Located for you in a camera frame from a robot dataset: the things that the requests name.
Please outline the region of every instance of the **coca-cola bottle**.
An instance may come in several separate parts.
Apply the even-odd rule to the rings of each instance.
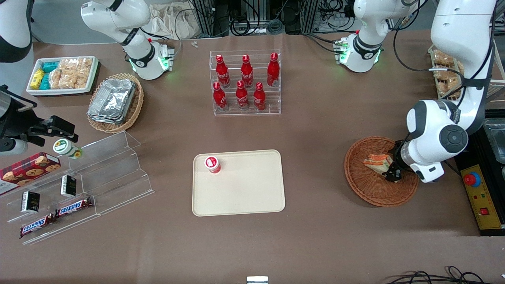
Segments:
[[[256,83],[256,90],[254,91],[254,107],[257,111],[265,110],[265,91],[263,91],[263,84]]]
[[[249,109],[249,102],[247,101],[247,90],[244,88],[244,82],[239,80],[237,82],[237,96],[238,108],[240,110],[246,111]]]
[[[242,81],[244,81],[244,86],[250,88],[253,86],[253,67],[249,62],[249,55],[242,56],[242,68],[240,68],[242,73]]]
[[[279,85],[279,72],[281,70],[279,66],[279,55],[277,53],[270,54],[270,63],[267,68],[267,84],[270,87],[277,87]]]
[[[228,110],[228,103],[226,102],[226,95],[224,91],[221,89],[221,86],[218,82],[215,82],[212,86],[214,89],[214,102],[216,102],[217,110],[220,112],[224,112]]]
[[[216,55],[216,73],[218,74],[218,80],[222,88],[228,88],[230,86],[230,73],[228,72],[228,66],[224,63],[223,56],[221,54]]]

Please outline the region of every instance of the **aluminum foil container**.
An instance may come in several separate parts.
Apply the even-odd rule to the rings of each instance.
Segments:
[[[87,115],[94,121],[121,124],[125,121],[135,83],[128,79],[108,79],[98,89]]]

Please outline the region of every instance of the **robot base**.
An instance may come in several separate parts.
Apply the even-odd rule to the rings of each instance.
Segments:
[[[172,54],[170,54],[165,44],[162,45],[156,41],[151,42],[151,44],[155,48],[155,55],[145,67],[135,66],[130,60],[133,71],[144,80],[154,80],[166,71],[172,70],[173,49],[170,49],[172,51]]]
[[[353,33],[348,37],[343,37],[340,41],[333,44],[333,50],[338,52],[338,54],[335,54],[337,64],[343,64],[351,71],[363,73],[372,69],[372,66],[379,60],[380,50],[376,54],[369,53],[369,59],[363,59],[353,44],[356,36]]]

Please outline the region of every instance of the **black box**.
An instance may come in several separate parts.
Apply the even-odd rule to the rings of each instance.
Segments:
[[[23,192],[21,212],[37,213],[39,204],[40,194],[33,192]]]
[[[61,195],[75,197],[77,192],[77,180],[69,175],[62,176]]]

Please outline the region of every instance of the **yellow control panel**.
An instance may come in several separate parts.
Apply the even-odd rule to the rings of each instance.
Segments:
[[[501,222],[494,208],[479,165],[461,171],[475,219],[481,230],[501,229]]]

